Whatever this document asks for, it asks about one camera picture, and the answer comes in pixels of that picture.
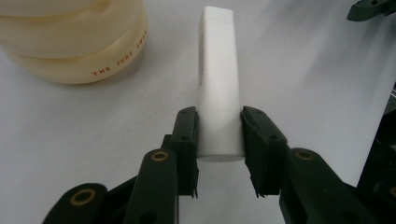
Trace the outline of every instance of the cream plastic bottle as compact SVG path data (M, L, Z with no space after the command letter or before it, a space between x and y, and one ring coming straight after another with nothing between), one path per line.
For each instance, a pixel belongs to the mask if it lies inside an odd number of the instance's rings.
M91 0L89 6L61 15L0 15L0 47L39 77L90 83L131 63L144 46L147 26L142 0Z

